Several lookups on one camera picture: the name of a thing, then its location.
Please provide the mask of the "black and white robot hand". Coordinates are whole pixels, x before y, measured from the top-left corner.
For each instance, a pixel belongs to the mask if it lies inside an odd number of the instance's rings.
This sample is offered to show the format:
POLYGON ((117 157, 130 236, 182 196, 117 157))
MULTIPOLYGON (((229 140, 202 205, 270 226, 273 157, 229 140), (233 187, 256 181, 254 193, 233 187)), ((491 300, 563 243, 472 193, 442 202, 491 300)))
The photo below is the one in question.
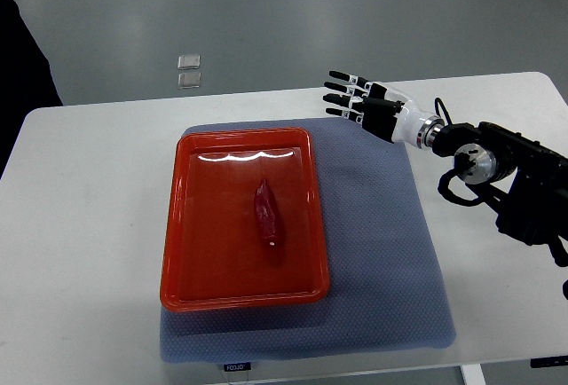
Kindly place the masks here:
POLYGON ((357 123, 381 140, 406 142, 430 149, 436 135, 446 126, 439 115, 421 110, 407 94, 361 76, 330 71, 330 92, 323 100, 330 104, 327 114, 357 123))

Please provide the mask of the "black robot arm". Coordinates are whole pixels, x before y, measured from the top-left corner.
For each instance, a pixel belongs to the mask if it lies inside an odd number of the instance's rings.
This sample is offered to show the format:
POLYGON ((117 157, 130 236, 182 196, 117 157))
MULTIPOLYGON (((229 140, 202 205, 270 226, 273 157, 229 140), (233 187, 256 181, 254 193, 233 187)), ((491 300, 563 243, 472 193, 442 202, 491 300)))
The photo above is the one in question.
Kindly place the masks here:
POLYGON ((494 123, 454 123, 441 98, 434 106, 445 126, 432 151, 453 158, 438 181, 440 195, 464 207, 486 204, 497 214, 498 232, 527 246, 547 246, 555 264, 565 267, 567 159, 494 123))

